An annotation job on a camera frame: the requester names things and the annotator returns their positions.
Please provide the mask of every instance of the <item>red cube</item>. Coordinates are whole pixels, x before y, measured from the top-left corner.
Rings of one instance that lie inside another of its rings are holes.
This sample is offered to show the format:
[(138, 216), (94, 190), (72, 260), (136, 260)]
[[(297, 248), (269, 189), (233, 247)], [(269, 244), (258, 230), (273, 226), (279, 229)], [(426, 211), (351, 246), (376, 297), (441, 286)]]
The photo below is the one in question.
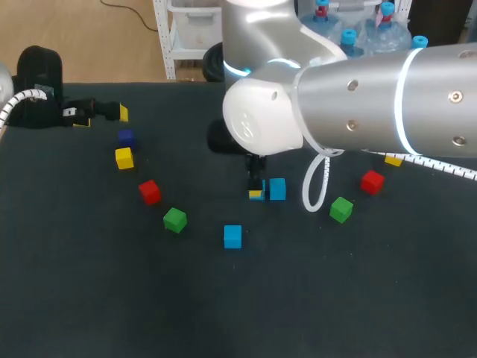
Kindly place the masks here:
[(361, 189), (368, 194), (376, 195), (381, 191), (384, 184), (385, 177), (376, 173), (374, 170), (370, 170), (361, 180)]
[(156, 183), (154, 183), (154, 180), (146, 181), (139, 185), (139, 190), (141, 191), (142, 198), (144, 198), (147, 205), (155, 204), (161, 200), (161, 192)]

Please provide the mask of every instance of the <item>cube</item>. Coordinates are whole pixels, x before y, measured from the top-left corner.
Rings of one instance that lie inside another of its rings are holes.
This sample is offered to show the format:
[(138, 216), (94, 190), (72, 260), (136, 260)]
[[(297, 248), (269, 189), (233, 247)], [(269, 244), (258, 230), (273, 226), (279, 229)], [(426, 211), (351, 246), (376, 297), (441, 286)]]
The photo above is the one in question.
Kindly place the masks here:
[(136, 147), (136, 139), (131, 129), (123, 129), (118, 132), (118, 141), (121, 148), (129, 147), (134, 149)]
[(241, 249), (241, 225), (224, 226), (224, 248)]
[(134, 168), (133, 152), (131, 148), (116, 149), (116, 162), (119, 169)]
[(374, 170), (370, 170), (361, 179), (361, 189), (370, 195), (376, 195), (381, 191), (382, 186), (385, 183), (385, 177), (376, 173)]
[(180, 231), (182, 231), (182, 229), (187, 225), (186, 213), (176, 209), (175, 207), (171, 208), (164, 216), (164, 225), (166, 229), (174, 231), (175, 233), (180, 233)]
[(129, 111), (121, 103), (119, 104), (119, 121), (129, 122)]
[(161, 200), (161, 192), (154, 180), (139, 185), (139, 191), (147, 205), (155, 204)]
[(270, 201), (284, 201), (286, 199), (285, 179), (270, 179)]
[(352, 211), (353, 203), (340, 197), (332, 204), (329, 215), (337, 222), (343, 224), (351, 216)]
[(385, 162), (387, 164), (391, 164), (392, 166), (401, 166), (401, 164), (402, 164), (401, 159), (390, 157), (389, 155), (386, 156)]
[(249, 190), (248, 196), (250, 198), (250, 201), (265, 202), (265, 188), (266, 188), (265, 180), (262, 180), (262, 190)]

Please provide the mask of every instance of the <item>robotic arm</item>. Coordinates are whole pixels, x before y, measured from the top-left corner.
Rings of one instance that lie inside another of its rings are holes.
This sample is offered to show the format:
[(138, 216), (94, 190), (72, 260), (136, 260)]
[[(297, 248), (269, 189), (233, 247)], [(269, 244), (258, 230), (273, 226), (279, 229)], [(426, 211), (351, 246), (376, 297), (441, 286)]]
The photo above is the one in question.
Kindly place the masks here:
[(254, 154), (477, 157), (477, 44), (345, 60), (290, 0), (226, 0), (224, 118)]

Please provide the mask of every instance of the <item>floor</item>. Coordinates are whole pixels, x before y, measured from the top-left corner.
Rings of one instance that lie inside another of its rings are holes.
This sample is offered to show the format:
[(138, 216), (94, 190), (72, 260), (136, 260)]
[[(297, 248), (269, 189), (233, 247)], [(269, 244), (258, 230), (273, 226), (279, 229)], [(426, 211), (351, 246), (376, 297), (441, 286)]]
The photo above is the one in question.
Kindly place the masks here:
[[(133, 7), (157, 27), (152, 0), (105, 2)], [(65, 83), (166, 81), (157, 32), (134, 12), (99, 0), (1, 0), (0, 34), (0, 60), (12, 74), (22, 51), (40, 45), (62, 57)], [(190, 66), (177, 77), (201, 79)]]

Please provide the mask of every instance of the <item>dark blue cube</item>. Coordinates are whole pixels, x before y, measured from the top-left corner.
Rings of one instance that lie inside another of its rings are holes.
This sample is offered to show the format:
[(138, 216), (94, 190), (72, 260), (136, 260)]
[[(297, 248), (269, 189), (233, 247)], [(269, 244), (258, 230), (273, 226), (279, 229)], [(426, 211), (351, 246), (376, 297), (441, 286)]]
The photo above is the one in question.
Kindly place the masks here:
[(134, 149), (136, 147), (136, 139), (134, 138), (134, 133), (131, 129), (123, 129), (119, 131), (118, 140), (120, 148), (129, 147)]

